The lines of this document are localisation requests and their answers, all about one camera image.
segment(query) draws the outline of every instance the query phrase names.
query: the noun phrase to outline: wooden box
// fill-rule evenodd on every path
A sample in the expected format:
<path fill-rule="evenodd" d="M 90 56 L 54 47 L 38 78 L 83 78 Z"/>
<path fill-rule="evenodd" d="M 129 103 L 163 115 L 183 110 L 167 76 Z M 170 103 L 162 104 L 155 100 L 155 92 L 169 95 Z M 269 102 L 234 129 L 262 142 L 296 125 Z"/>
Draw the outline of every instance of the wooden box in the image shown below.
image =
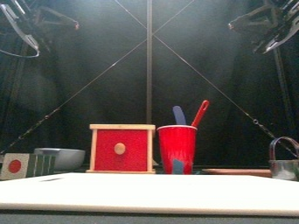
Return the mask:
<path fill-rule="evenodd" d="M 155 173 L 154 125 L 91 124 L 90 128 L 93 143 L 87 172 Z"/>

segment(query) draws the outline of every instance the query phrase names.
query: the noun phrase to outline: red plastic cup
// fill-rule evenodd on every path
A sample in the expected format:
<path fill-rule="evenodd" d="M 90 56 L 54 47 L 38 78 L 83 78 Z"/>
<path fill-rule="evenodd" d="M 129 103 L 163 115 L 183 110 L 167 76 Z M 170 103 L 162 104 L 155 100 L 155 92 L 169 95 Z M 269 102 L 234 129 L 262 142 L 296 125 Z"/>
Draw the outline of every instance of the red plastic cup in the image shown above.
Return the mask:
<path fill-rule="evenodd" d="M 166 174 L 193 174 L 197 128 L 169 125 L 158 128 L 163 171 Z"/>

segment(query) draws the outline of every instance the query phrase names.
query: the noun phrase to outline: blue spatula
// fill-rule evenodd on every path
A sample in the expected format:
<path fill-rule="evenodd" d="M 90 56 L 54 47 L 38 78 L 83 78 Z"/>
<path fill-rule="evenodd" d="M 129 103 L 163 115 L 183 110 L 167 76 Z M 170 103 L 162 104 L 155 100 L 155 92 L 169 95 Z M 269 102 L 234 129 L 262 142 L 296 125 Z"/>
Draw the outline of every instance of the blue spatula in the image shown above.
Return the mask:
<path fill-rule="evenodd" d="M 174 113 L 177 124 L 178 125 L 187 125 L 185 114 L 183 114 L 183 109 L 182 109 L 181 106 L 174 106 L 173 107 L 173 113 Z"/>

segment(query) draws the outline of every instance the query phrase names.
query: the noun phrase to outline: black curtain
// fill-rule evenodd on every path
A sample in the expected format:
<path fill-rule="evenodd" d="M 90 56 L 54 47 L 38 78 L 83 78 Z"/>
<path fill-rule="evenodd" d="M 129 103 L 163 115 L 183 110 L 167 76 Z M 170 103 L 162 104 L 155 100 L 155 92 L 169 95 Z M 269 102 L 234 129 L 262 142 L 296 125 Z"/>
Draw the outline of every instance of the black curtain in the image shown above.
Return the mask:
<path fill-rule="evenodd" d="M 297 138 L 298 126 L 290 130 L 286 125 L 274 52 L 253 53 L 249 39 L 229 29 L 229 22 L 262 2 L 154 1 L 153 124 L 174 124 L 175 105 L 191 123 L 202 101 L 210 100 L 197 165 L 267 166 L 271 138 L 251 118 L 278 137 Z M 147 1 L 53 0 L 47 6 L 78 20 L 81 28 L 57 31 L 51 51 L 37 59 L 2 54 L 2 149 L 59 109 L 9 151 L 77 148 L 87 151 L 89 162 L 93 123 L 146 123 Z M 296 39 L 282 54 L 298 120 Z M 154 158 L 161 162 L 158 136 Z"/>

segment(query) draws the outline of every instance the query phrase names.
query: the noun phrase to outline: red spoon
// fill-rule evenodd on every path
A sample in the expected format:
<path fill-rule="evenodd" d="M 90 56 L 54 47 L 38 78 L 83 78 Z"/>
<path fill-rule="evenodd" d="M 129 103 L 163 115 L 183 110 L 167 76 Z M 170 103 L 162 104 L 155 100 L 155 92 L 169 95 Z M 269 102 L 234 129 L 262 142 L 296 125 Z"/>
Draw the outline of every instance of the red spoon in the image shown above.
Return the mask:
<path fill-rule="evenodd" d="M 194 118 L 194 121 L 191 123 L 193 127 L 198 128 L 201 120 L 202 120 L 202 117 L 203 117 L 203 115 L 205 115 L 205 113 L 207 111 L 207 108 L 209 108 L 210 104 L 211 103 L 209 101 L 203 101 L 203 103 L 201 105 L 201 108 L 199 108 L 199 111 L 198 111 L 198 114 L 197 114 L 197 116 Z"/>

